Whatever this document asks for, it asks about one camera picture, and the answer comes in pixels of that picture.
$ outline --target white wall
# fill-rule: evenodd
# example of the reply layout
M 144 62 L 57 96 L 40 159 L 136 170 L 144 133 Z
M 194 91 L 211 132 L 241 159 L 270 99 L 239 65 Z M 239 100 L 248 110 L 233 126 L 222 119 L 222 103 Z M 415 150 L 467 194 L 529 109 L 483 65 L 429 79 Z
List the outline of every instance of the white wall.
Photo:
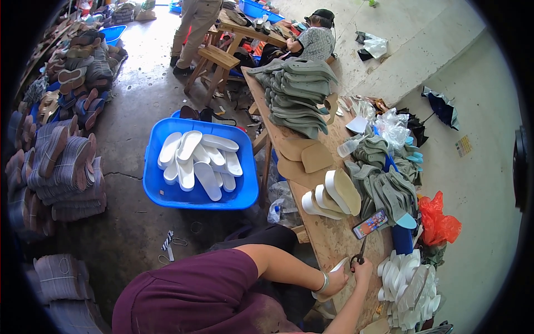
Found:
M 462 222 L 437 271 L 447 301 L 434 323 L 448 320 L 455 332 L 469 333 L 491 306 L 517 245 L 521 215 L 514 208 L 512 182 L 514 131 L 521 123 L 517 92 L 487 32 L 425 85 L 454 98 L 461 127 L 452 130 L 432 116 L 425 124 L 430 138 L 421 148 L 421 193 L 433 198 L 443 191 L 444 214 Z M 432 113 L 420 89 L 396 107 L 410 108 L 421 120 Z M 454 144 L 465 135 L 473 150 L 460 158 Z

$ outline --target orange plastic bag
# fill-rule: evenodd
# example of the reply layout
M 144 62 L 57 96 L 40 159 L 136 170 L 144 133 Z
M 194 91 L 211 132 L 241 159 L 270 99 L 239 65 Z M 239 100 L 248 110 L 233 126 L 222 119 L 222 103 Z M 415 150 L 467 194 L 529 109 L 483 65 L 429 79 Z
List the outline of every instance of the orange plastic bag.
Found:
M 422 197 L 419 200 L 423 242 L 432 246 L 446 240 L 453 243 L 460 235 L 462 223 L 453 216 L 443 215 L 443 193 L 438 191 L 434 199 Z

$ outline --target sticker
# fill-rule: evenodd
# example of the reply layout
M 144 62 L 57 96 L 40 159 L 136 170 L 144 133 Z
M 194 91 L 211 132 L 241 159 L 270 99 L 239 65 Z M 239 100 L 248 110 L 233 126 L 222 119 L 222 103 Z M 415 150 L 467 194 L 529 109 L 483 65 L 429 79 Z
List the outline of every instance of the sticker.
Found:
M 461 158 L 473 150 L 473 147 L 471 146 L 471 142 L 469 141 L 467 135 L 457 141 L 454 146 L 456 146 L 458 155 L 460 155 Z

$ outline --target phone screen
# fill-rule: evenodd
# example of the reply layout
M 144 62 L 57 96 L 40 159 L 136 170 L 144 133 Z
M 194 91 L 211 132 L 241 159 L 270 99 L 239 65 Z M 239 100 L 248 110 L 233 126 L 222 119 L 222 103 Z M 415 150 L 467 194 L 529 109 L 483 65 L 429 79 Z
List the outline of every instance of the phone screen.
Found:
M 372 231 L 376 230 L 378 227 L 382 226 L 388 221 L 384 209 L 378 210 L 368 219 L 360 223 L 360 225 L 354 227 L 352 232 L 356 235 L 358 239 L 362 239 Z

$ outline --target wooden workbench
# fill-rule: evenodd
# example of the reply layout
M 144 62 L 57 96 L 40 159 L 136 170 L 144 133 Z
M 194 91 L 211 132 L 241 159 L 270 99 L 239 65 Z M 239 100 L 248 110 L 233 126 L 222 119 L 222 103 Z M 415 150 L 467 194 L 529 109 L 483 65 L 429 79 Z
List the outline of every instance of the wooden workbench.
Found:
M 302 135 L 284 127 L 276 126 L 269 120 L 269 108 L 265 105 L 265 91 L 261 85 L 250 75 L 246 73 L 247 68 L 243 67 L 243 75 L 254 97 L 258 111 L 263 118 L 265 130 L 268 138 L 266 139 L 266 164 L 269 164 L 269 151 L 272 147 L 277 155 L 280 155 L 280 143 L 286 138 L 302 138 Z M 332 153 L 332 157 L 338 167 L 346 171 L 343 159 L 336 153 L 336 148 L 343 143 L 346 137 L 352 136 L 345 128 L 345 125 L 351 121 L 352 115 L 345 112 L 342 117 L 336 116 L 332 125 L 328 126 L 328 135 L 319 132 L 318 140 L 321 141 Z M 309 191 L 306 187 L 288 180 L 289 187 L 293 193 L 293 198 L 299 210 L 299 214 L 304 223 L 311 246 L 315 252 L 317 262 L 322 270 L 331 270 L 344 257 L 352 257 L 359 253 L 362 241 L 358 240 L 352 233 L 352 227 L 359 223 L 359 219 L 351 217 L 343 220 L 333 220 L 319 215 L 309 215 L 302 209 L 301 198 Z M 365 298 L 362 315 L 357 325 L 357 333 L 366 325 L 372 322 L 373 314 L 379 305 L 377 293 L 382 287 L 382 281 L 376 274 L 376 268 L 390 253 L 392 247 L 391 232 L 389 228 L 382 231 L 376 231 L 367 236 L 367 243 L 364 256 L 373 262 L 373 276 L 369 283 L 369 291 Z M 350 275 L 347 286 L 333 298 L 336 311 L 340 311 L 347 299 L 352 294 L 355 286 L 355 280 Z

